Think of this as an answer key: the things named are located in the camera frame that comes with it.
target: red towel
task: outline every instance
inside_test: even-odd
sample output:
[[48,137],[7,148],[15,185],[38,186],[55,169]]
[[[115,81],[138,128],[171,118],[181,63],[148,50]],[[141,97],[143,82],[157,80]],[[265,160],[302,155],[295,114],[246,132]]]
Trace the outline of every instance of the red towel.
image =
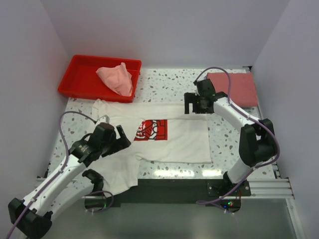
[[[252,73],[230,73],[230,98],[240,107],[253,107],[258,105],[256,86]],[[228,94],[228,77],[225,73],[208,73],[216,92],[223,91]]]

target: red plastic tray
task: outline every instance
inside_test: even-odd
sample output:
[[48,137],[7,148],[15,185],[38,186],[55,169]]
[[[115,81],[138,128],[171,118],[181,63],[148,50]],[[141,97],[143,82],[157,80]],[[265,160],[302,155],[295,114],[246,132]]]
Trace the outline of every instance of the red plastic tray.
[[[100,67],[115,67],[122,62],[126,64],[127,71],[132,75],[133,91],[128,97],[120,96],[110,90],[96,74],[96,70]],[[63,76],[58,92],[66,97],[130,103],[134,98],[141,65],[142,62],[139,60],[75,55]]]

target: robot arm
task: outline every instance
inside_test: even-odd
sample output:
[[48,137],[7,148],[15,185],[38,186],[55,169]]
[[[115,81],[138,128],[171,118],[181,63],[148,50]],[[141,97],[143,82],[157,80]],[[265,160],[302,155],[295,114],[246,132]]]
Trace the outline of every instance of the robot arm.
[[194,113],[216,113],[230,122],[230,124],[240,132],[240,158],[229,171],[224,173],[224,185],[220,189],[221,193],[227,193],[254,167],[277,154],[274,139],[264,128],[260,127],[254,121],[263,124],[272,133],[274,133],[273,124],[269,119],[259,119],[248,115],[233,102],[231,106],[224,92],[216,93],[210,79],[199,82],[195,81],[194,84],[197,86],[198,94],[184,94],[185,114],[189,114],[189,104],[192,104],[192,111]]
[[[77,199],[92,191],[103,189],[103,177],[92,169],[85,169],[100,156],[107,156],[131,145],[122,127],[117,126],[120,138],[116,139],[116,132],[112,125],[100,123],[90,135],[88,141],[84,138],[73,143],[59,167],[47,177],[34,191],[22,200],[14,198],[8,205],[11,222],[14,224],[20,217],[17,227],[30,239],[42,238],[52,225],[52,218],[74,203]],[[87,185],[70,193],[66,186],[82,173]],[[63,197],[62,203],[55,204]]]

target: white speckled table surface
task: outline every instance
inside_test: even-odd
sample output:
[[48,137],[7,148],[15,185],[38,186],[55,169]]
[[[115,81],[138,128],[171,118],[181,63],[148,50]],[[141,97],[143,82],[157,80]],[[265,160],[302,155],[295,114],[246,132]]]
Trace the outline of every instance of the white speckled table surface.
[[[134,102],[181,102],[184,93],[194,92],[192,83],[202,69],[147,69],[142,68],[138,80]],[[230,73],[246,73],[246,70],[228,70]],[[70,98],[66,111],[73,110],[91,115],[93,100]],[[258,116],[257,108],[246,109],[247,112]],[[70,147],[86,134],[89,120],[76,114],[64,116],[62,129]],[[227,121],[216,114],[209,116],[208,129],[210,155],[212,163],[163,163],[142,160],[138,178],[183,178],[203,179],[222,178],[239,158],[239,132]],[[52,172],[65,155],[61,136],[57,138],[48,171]],[[274,179],[271,165],[256,170],[248,179]]]

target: folded pink cloth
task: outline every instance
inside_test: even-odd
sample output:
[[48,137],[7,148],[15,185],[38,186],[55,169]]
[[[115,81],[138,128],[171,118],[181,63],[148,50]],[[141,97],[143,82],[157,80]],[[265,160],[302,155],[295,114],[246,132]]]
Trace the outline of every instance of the folded pink cloth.
[[114,68],[101,67],[96,71],[96,74],[115,93],[121,96],[130,96],[132,94],[132,75],[126,70],[124,62]]
[[[258,105],[256,86],[252,73],[230,73],[230,97],[240,107],[253,107]],[[228,94],[228,77],[225,73],[208,73],[216,92],[223,91]]]

